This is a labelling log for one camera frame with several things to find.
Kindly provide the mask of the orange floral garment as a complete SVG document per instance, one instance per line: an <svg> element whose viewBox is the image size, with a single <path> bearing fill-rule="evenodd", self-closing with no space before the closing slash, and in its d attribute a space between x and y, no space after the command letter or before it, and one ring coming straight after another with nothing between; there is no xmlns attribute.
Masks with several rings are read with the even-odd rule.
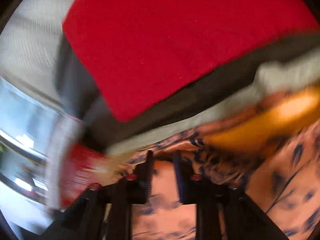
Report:
<svg viewBox="0 0 320 240"><path fill-rule="evenodd" d="M151 196L133 212L134 239L194 239L195 207L178 201L176 150L219 185L237 186L289 239L319 222L319 88L279 92L230 119L211 122L138 150L118 175L156 157Z"/></svg>

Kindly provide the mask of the red gift box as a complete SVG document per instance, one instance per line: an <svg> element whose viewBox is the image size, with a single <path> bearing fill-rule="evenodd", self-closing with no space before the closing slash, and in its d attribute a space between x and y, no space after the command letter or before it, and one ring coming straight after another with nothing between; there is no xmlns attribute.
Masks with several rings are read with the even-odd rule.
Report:
<svg viewBox="0 0 320 240"><path fill-rule="evenodd" d="M75 144L62 162L59 180L61 206L70 206L92 183L107 184L108 162L106 155Z"/></svg>

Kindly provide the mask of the dark brown leather sofa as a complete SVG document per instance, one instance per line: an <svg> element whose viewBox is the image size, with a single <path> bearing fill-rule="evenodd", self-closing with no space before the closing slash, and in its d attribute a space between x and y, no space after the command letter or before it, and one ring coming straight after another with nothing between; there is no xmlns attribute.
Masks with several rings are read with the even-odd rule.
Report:
<svg viewBox="0 0 320 240"><path fill-rule="evenodd" d="M129 122L113 117L93 77L73 52L65 36L57 53L55 88L64 111L84 122L80 142L103 152L108 146L133 135L194 116L253 83L265 62L286 63L319 47L319 34L282 38L221 66L184 86Z"/></svg>

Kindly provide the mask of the white padded cushion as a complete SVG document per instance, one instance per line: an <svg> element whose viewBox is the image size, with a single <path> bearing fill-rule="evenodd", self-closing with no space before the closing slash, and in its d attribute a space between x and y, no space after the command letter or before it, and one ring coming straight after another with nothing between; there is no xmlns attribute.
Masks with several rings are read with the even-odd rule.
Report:
<svg viewBox="0 0 320 240"><path fill-rule="evenodd" d="M45 179L47 182L46 205L49 209L58 210L60 200L60 174L62 163L69 150L81 137L84 124L81 120L65 114L59 116L50 137L47 148Z"/></svg>

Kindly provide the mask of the woven rattan seat mat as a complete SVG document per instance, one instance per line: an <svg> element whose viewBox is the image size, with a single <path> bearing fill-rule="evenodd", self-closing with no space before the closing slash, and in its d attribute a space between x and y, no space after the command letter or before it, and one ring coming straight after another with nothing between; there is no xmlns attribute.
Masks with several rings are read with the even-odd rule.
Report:
<svg viewBox="0 0 320 240"><path fill-rule="evenodd" d="M278 105L283 100L319 81L319 48L288 63L262 63L249 86L201 113L170 125L136 135L108 147L94 163L95 173L111 176L125 165L144 161L147 150L164 153L181 146L192 136L203 137L227 130Z"/></svg>

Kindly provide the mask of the silver refrigerator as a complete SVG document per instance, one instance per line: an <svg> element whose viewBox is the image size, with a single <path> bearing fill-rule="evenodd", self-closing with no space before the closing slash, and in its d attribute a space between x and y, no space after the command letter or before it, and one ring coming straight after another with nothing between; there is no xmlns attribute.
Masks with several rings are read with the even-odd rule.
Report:
<svg viewBox="0 0 320 240"><path fill-rule="evenodd" d="M43 204L49 142L61 116L1 79L1 182Z"/></svg>

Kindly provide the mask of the red knitted blanket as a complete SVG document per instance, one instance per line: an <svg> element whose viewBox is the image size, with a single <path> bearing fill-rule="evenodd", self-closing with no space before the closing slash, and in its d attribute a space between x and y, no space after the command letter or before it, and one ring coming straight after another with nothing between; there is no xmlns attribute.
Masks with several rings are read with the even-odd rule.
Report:
<svg viewBox="0 0 320 240"><path fill-rule="evenodd" d="M112 115L127 122L217 67L319 24L302 0L75 0L62 28Z"/></svg>

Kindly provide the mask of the beige dotted curtain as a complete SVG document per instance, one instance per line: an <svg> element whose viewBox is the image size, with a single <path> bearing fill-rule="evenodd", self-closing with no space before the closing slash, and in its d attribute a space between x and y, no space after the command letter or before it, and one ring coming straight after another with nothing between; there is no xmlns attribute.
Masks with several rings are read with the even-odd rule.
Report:
<svg viewBox="0 0 320 240"><path fill-rule="evenodd" d="M22 0L1 33L1 77L49 105L60 105L54 86L62 22L74 0Z"/></svg>

